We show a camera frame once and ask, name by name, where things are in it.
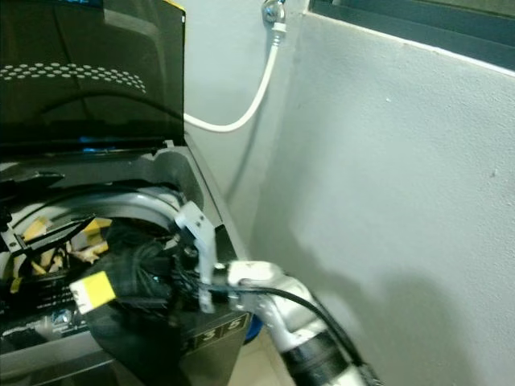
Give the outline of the metal wall tap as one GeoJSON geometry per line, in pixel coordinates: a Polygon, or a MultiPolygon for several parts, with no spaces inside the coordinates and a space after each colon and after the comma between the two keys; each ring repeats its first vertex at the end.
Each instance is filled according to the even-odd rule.
{"type": "Polygon", "coordinates": [[[286,0],[265,0],[262,3],[262,18],[268,23],[285,23],[286,0]]]}

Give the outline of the dark window frame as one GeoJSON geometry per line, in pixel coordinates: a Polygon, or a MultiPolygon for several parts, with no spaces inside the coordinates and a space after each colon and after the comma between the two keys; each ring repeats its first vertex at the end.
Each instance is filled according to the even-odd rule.
{"type": "Polygon", "coordinates": [[[309,0],[308,10],[515,73],[515,0],[309,0]]]}

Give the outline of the yellow garment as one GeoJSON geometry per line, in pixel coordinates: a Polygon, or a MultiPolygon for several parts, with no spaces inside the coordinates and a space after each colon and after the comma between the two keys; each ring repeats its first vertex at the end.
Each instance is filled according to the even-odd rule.
{"type": "Polygon", "coordinates": [[[110,218],[87,216],[54,225],[47,217],[33,220],[22,234],[28,251],[10,258],[4,279],[42,277],[89,267],[109,250],[110,218]]]}

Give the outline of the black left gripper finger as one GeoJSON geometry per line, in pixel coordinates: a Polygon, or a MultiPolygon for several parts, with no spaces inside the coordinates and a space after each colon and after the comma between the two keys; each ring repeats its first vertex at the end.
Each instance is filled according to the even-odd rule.
{"type": "Polygon", "coordinates": [[[61,239],[63,236],[78,236],[91,224],[91,217],[72,217],[70,220],[62,220],[55,222],[49,220],[47,217],[40,217],[37,220],[31,220],[28,227],[17,232],[4,232],[2,233],[2,243],[10,243],[10,239],[5,239],[5,236],[18,236],[19,239],[32,240],[37,236],[42,238],[56,237],[61,239]]]}
{"type": "Polygon", "coordinates": [[[12,257],[25,257],[28,260],[35,260],[42,253],[61,248],[63,245],[73,242],[74,239],[74,236],[63,236],[61,239],[44,239],[37,236],[36,239],[23,240],[23,246],[21,249],[15,250],[12,257]]]}

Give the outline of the grey top-load washing machine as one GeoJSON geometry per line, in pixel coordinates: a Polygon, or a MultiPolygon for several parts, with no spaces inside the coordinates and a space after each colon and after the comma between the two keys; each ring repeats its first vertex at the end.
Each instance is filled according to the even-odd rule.
{"type": "MultiPolygon", "coordinates": [[[[245,257],[227,199],[185,129],[185,10],[170,0],[1,0],[1,236],[31,220],[142,220],[183,245],[194,202],[216,227],[217,262],[245,257]]],[[[93,339],[65,286],[84,268],[4,279],[2,386],[144,386],[93,339]]],[[[183,313],[192,386],[229,386],[249,315],[213,295],[183,313]]]]}

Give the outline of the dark plaid garment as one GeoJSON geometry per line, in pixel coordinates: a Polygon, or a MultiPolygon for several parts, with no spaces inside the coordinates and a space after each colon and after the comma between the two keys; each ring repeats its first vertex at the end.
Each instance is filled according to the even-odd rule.
{"type": "Polygon", "coordinates": [[[115,298],[85,314],[89,332],[144,386],[192,386],[180,367],[184,312],[171,302],[164,251],[176,236],[150,222],[114,218],[106,238],[107,253],[80,275],[106,273],[115,298]]]}

